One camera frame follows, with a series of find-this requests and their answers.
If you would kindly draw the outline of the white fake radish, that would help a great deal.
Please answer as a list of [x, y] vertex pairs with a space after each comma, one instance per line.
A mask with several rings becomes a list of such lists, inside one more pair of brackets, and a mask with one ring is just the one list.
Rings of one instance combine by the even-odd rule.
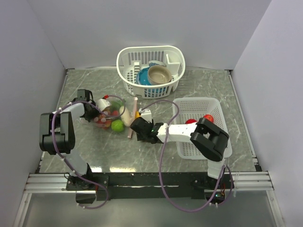
[[123, 124], [126, 127], [129, 127], [131, 125], [131, 115], [130, 115], [129, 110], [125, 106], [122, 106], [119, 109], [119, 113], [121, 115], [120, 118], [121, 118]]

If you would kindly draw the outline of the clear zip top bag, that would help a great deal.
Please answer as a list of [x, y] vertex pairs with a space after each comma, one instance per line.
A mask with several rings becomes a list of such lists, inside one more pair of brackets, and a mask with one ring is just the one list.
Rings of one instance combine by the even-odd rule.
[[[100, 129], [103, 129], [103, 130], [115, 132], [111, 129], [111, 123], [112, 123], [112, 121], [117, 120], [117, 119], [121, 120], [121, 118], [120, 118], [121, 115], [119, 113], [119, 109], [122, 106], [125, 106], [127, 108], [126, 101], [123, 98], [118, 98], [116, 96], [108, 96], [108, 95], [104, 96], [103, 99], [107, 99], [111, 103], [111, 106], [106, 108], [104, 111], [99, 112], [99, 115], [91, 122], [86, 121], [84, 118], [81, 118], [80, 122], [85, 125], [91, 125], [91, 126], [95, 126]], [[134, 120], [134, 117], [131, 114], [131, 112], [130, 112], [130, 115], [131, 115], [131, 123], [132, 123]]]

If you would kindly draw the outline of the green fake fruit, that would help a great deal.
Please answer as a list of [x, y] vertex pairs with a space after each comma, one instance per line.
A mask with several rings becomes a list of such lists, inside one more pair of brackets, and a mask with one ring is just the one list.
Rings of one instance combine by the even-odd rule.
[[111, 123], [111, 129], [115, 132], [123, 132], [125, 129], [124, 123], [122, 122], [122, 120], [114, 120]]

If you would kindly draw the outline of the red fake fruit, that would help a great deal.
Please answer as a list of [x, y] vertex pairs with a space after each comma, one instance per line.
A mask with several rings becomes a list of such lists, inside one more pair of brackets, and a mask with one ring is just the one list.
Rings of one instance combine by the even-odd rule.
[[186, 122], [185, 122], [185, 124], [191, 124], [191, 123], [196, 123], [197, 122], [197, 120], [195, 120], [195, 119], [188, 119]]

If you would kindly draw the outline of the red fake tomato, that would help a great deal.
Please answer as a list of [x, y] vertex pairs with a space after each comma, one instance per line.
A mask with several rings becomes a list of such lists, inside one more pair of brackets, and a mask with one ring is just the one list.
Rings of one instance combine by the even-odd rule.
[[214, 123], [214, 118], [212, 115], [210, 114], [206, 114], [203, 116], [204, 118], [206, 118], [207, 120], [209, 120], [210, 122]]

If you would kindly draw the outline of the orange fake fruit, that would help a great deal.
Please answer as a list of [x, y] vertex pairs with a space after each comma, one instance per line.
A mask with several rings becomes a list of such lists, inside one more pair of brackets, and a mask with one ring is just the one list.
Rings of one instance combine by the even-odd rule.
[[138, 111], [136, 111], [135, 115], [134, 115], [134, 119], [139, 118], [140, 116], [141, 116], [141, 114]]

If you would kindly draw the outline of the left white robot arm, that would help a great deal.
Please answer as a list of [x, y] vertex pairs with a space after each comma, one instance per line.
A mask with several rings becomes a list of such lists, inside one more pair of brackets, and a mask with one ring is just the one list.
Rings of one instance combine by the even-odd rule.
[[78, 118], [90, 122], [98, 116], [93, 94], [86, 89], [77, 91], [77, 97], [70, 104], [53, 113], [40, 116], [39, 146], [42, 151], [58, 156], [70, 169], [68, 180], [83, 190], [94, 184], [92, 170], [75, 147], [73, 121]]

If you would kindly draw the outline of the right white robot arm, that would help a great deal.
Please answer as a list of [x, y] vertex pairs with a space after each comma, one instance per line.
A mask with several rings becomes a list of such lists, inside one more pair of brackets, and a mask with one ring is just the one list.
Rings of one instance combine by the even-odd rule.
[[228, 146], [229, 135], [206, 118], [190, 124], [148, 122], [142, 117], [136, 118], [130, 128], [136, 133], [138, 141], [151, 144], [161, 143], [165, 148], [168, 142], [189, 143], [207, 159], [207, 183], [212, 188], [223, 184], [222, 168], [224, 153]]

